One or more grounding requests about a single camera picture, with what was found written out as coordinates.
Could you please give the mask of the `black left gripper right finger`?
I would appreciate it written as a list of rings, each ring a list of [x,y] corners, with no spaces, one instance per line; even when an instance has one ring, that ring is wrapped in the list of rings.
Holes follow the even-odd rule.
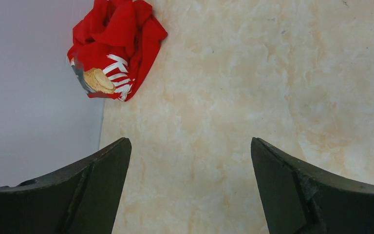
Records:
[[[374,185],[316,167],[261,138],[251,158],[272,234],[374,234]]]

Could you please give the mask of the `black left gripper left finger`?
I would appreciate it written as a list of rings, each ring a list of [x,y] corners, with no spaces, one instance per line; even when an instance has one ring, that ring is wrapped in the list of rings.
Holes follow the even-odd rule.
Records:
[[[15,187],[0,187],[0,234],[110,234],[131,158],[121,138]]]

